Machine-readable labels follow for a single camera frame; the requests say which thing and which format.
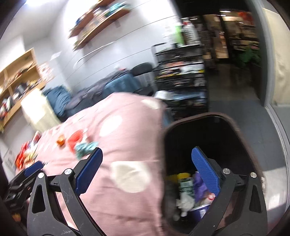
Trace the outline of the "white curved pipe stand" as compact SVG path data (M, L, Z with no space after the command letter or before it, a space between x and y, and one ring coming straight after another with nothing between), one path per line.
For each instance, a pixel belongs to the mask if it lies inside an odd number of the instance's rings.
M78 61L75 62L75 64L73 65L73 69L76 70L76 68L77 68L77 64L78 64L81 60L85 59L87 56L89 56L89 55L91 55L91 54L93 54L93 53L97 53L97 52L99 52L101 49L104 49L104 48L106 48L106 47L108 47L108 46L110 46L110 45L112 45L112 44L114 44L114 43L116 43L116 41L112 41L112 42L110 42L110 43L108 43L108 44L102 45L101 47L99 47L99 48L97 48L97 49L94 49L93 51L87 53L86 55L84 55L84 56L81 57Z

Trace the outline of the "black round stool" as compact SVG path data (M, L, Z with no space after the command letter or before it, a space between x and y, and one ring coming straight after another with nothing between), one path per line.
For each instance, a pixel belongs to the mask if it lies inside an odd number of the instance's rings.
M131 70L130 73L135 77L135 76L140 76L149 72L153 71L153 66L149 62L141 63L136 66L134 66Z

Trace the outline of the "black trolley shelf rack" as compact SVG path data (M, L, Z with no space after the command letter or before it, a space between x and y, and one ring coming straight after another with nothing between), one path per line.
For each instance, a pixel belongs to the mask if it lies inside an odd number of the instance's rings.
M155 97L164 101L175 120L208 112L208 84L203 45L166 43L151 47Z

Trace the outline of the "blue foil snack wrapper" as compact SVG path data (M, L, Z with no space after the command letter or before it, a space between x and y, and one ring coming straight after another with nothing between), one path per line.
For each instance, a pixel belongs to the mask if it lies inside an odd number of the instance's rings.
M197 224L204 217L207 210L209 209L211 204L200 205L188 212L188 216L191 222Z

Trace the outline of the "yellow foam fruit net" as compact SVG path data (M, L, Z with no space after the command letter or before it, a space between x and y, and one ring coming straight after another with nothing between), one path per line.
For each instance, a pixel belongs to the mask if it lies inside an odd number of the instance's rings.
M166 179L172 183L178 183L179 180L185 180L190 177L191 175L189 173L180 173L167 176Z

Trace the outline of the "cream cloth on chair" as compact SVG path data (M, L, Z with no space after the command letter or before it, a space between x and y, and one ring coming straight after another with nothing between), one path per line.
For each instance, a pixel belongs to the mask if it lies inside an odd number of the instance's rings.
M61 124L47 97L38 88L33 89L21 100L21 108L26 121L35 131L43 133Z

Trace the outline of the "red snack bag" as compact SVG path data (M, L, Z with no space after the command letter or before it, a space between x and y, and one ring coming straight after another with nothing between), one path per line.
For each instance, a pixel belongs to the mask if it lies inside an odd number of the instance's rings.
M26 167L27 164L33 162L34 151L30 148L30 142L25 142L22 144L20 152L18 153L15 166L18 170L22 170Z

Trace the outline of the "orange peel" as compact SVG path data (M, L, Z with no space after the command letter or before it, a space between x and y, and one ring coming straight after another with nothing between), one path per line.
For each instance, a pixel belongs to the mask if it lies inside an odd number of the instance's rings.
M62 147L64 144L65 144L65 136L64 135L60 135L58 138L57 138L57 141L56 141L57 145L59 147Z

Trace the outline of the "green drink carton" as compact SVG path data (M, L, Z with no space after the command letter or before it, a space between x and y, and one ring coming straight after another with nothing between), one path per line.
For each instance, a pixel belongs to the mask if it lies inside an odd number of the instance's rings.
M186 193L188 196L191 196L192 198L195 197L192 177L182 178L178 180L178 187L180 194Z

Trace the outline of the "curved wooden wall shelf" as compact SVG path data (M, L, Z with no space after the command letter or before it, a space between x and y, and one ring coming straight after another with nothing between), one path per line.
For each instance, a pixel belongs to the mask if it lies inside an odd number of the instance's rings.
M129 3L110 0L97 1L89 11L77 19L69 37L76 37L73 50L84 48L95 36L131 11Z

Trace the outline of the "purple snack package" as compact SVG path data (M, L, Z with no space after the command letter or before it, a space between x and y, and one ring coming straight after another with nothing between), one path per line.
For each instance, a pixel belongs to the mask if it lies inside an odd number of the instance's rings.
M206 198L211 192L208 190L199 172L195 172L193 175L193 189L195 192L196 203Z

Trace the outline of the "clear pump bottle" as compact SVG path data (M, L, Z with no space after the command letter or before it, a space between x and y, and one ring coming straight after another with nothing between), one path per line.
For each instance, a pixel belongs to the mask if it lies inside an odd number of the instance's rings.
M197 30L195 29L194 25L191 23L189 18L183 18L183 30L186 38L187 45L200 45L199 35Z

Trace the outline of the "green lotion bottle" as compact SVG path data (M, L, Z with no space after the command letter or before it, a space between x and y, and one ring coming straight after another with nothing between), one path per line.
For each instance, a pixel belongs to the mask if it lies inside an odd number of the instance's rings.
M182 27L180 25L175 26L175 32L173 34L175 44L179 46L184 45L184 39L182 35Z

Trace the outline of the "white paper towel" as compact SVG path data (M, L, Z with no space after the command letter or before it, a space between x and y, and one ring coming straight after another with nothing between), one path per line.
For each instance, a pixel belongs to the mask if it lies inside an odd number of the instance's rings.
M173 215L173 220L178 221L182 217L186 217L188 212L194 207L195 199L186 192L180 194L180 199L177 199L176 206L180 210L180 213Z

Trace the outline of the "wall poster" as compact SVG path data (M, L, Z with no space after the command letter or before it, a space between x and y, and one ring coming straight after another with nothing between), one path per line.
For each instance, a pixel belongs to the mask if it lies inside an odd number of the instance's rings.
M37 69L42 80L50 82L52 79L54 79L53 71L47 62L38 65Z

